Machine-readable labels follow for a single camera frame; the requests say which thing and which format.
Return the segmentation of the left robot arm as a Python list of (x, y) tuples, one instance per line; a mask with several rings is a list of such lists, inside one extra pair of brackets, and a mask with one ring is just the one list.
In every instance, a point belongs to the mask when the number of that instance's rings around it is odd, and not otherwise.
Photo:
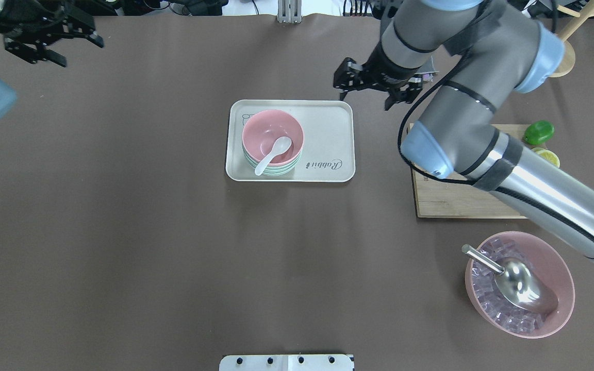
[[(0, 35), (5, 50), (30, 64), (49, 61), (67, 66), (50, 45), (63, 39), (85, 39), (97, 47), (104, 40), (92, 15), (74, 1), (0, 1)], [(17, 93), (0, 79), (0, 119), (17, 101)]]

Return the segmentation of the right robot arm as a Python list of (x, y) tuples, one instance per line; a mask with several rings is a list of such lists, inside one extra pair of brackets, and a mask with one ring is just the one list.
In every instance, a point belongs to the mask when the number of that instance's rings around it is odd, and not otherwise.
[(505, 1), (403, 1), (368, 60), (345, 59), (333, 87), (387, 92), (386, 109), (412, 103), (406, 86), (439, 47), (460, 61), (413, 127), (399, 129), (403, 160), (441, 181), (464, 176), (594, 263), (594, 190), (490, 123), (512, 92), (533, 91), (563, 60), (546, 26)]

